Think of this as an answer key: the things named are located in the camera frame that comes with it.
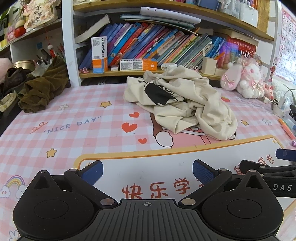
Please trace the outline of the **cream t-shirt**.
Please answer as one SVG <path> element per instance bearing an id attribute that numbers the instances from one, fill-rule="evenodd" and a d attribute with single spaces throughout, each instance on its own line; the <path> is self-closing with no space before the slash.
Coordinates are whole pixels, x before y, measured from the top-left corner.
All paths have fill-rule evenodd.
<path id="1" fill-rule="evenodd" d="M 146 71 L 142 78 L 127 77 L 126 84 L 124 100 L 153 114 L 157 124 L 174 134 L 199 126 L 225 141 L 237 131 L 234 112 L 209 79 L 194 70 L 178 66 L 163 74 Z"/>

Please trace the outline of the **orange marker pen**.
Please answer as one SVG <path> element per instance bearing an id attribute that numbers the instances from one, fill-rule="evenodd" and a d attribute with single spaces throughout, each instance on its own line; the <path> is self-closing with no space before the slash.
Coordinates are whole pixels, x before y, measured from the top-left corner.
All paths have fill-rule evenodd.
<path id="1" fill-rule="evenodd" d="M 290 130 L 290 128 L 288 127 L 288 125 L 283 121 L 283 119 L 279 118 L 278 121 L 281 124 L 281 127 L 283 128 L 283 130 L 290 137 L 290 139 L 291 140 L 295 140 L 295 136 L 294 136 L 293 132 Z"/>

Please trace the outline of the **pink checkered table mat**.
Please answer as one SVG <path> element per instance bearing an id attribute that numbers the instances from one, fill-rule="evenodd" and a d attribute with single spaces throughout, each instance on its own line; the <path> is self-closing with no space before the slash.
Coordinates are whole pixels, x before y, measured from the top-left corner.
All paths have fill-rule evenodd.
<path id="1" fill-rule="evenodd" d="M 174 134 L 149 112 L 124 101 L 125 85 L 68 88 L 44 111 L 20 113 L 1 136 L 1 240 L 17 240 L 13 209 L 35 175 L 82 169 L 96 160 L 103 175 L 95 186 L 116 200 L 180 200 L 200 188 L 192 164 L 200 159 L 215 169 L 240 173 L 242 160 L 287 165 L 276 157 L 292 140 L 270 107 L 218 89 L 234 112 L 238 128 L 220 142 L 199 128 Z"/>

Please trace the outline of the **pink white plush bunny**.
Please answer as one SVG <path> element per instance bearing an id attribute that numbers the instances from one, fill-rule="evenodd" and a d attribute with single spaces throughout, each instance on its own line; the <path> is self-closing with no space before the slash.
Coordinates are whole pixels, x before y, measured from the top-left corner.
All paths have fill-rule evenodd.
<path id="1" fill-rule="evenodd" d="M 267 98 L 274 100 L 273 87 L 265 83 L 259 64 L 254 58 L 239 57 L 227 64 L 226 72 L 221 76 L 223 89 L 236 90 L 246 99 Z"/>

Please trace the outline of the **brown velvet cloth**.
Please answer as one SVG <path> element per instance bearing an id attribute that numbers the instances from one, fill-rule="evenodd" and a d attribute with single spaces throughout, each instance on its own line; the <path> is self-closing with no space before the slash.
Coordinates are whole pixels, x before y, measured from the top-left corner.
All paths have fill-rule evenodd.
<path id="1" fill-rule="evenodd" d="M 65 61 L 55 57 L 42 76 L 28 77 L 18 93 L 19 107 L 26 113 L 37 113 L 46 109 L 70 83 Z"/>

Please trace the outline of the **beige pen holder box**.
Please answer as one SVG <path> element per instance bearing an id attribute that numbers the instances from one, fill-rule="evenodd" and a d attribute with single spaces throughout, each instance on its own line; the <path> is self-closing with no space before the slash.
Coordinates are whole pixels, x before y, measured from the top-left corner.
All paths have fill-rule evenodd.
<path id="1" fill-rule="evenodd" d="M 214 75 L 216 70 L 217 60 L 213 58 L 203 57 L 201 72 L 206 75 Z"/>

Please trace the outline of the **white charger on shelf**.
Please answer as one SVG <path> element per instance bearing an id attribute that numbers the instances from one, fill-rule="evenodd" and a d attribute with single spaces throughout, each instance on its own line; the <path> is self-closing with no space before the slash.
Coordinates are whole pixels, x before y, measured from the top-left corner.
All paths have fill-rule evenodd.
<path id="1" fill-rule="evenodd" d="M 177 68 L 177 64 L 174 64 L 174 63 L 163 63 L 161 65 L 161 69 L 163 71 L 172 71 L 172 70 L 174 70 L 176 68 Z"/>

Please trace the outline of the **brass bowl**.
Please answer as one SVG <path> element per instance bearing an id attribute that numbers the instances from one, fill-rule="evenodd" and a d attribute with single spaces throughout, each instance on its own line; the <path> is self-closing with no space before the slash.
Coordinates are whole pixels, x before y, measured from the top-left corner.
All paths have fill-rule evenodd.
<path id="1" fill-rule="evenodd" d="M 25 70 L 34 71 L 35 70 L 35 63 L 32 60 L 20 60 L 13 63 L 12 67 L 20 68 L 22 67 Z"/>

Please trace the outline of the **tall white orange box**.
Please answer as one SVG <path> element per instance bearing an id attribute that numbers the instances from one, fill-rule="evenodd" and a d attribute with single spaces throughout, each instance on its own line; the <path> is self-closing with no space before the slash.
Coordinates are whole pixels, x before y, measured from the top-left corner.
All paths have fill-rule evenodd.
<path id="1" fill-rule="evenodd" d="M 107 71 L 107 37 L 91 38 L 92 67 L 94 74 L 103 74 Z"/>

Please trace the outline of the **flat white orange box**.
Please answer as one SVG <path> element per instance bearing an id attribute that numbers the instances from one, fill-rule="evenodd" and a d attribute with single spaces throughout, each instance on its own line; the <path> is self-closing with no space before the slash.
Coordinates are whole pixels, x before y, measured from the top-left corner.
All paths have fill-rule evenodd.
<path id="1" fill-rule="evenodd" d="M 119 62 L 120 71 L 157 71 L 158 61 L 155 59 L 122 59 Z"/>

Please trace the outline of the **white wooden bookshelf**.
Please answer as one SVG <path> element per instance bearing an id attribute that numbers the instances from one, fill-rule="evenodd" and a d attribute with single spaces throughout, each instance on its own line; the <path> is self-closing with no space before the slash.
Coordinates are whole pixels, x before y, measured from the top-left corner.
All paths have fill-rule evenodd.
<path id="1" fill-rule="evenodd" d="M 81 86 L 81 81 L 90 78 L 92 74 L 79 74 L 76 50 L 82 44 L 76 44 L 74 40 L 74 18 L 86 18 L 106 14 L 122 14 L 124 12 L 139 11 L 142 6 L 149 6 L 158 9 L 168 9 L 182 14 L 196 16 L 202 20 L 229 27 L 237 32 L 245 34 L 267 43 L 275 44 L 276 36 L 270 36 L 259 28 L 241 21 L 231 15 L 203 8 L 193 4 L 186 4 L 177 1 L 98 1 L 75 6 L 73 1 L 62 1 L 62 33 L 65 48 L 65 58 L 68 74 L 72 87 Z"/>

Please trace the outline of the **row of colourful books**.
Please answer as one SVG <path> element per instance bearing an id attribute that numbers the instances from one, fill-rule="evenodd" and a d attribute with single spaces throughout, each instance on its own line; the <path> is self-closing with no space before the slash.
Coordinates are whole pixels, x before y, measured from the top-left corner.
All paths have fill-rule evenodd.
<path id="1" fill-rule="evenodd" d="M 217 60 L 223 68 L 240 55 L 253 57 L 258 42 L 228 29 L 216 34 L 207 29 L 191 32 L 181 27 L 155 22 L 125 22 L 107 24 L 97 37 L 107 37 L 107 65 L 112 68 L 122 59 L 155 59 L 158 66 L 174 63 L 178 66 L 199 69 L 203 57 Z M 92 49 L 79 65 L 92 69 Z"/>

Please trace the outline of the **alphabet wall poster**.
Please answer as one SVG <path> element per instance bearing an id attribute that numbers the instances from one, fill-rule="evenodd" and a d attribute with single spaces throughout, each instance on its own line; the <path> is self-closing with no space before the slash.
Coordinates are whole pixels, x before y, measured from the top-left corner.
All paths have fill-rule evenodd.
<path id="1" fill-rule="evenodd" d="M 295 15 L 283 4 L 280 10 L 276 75 L 295 84 Z"/>

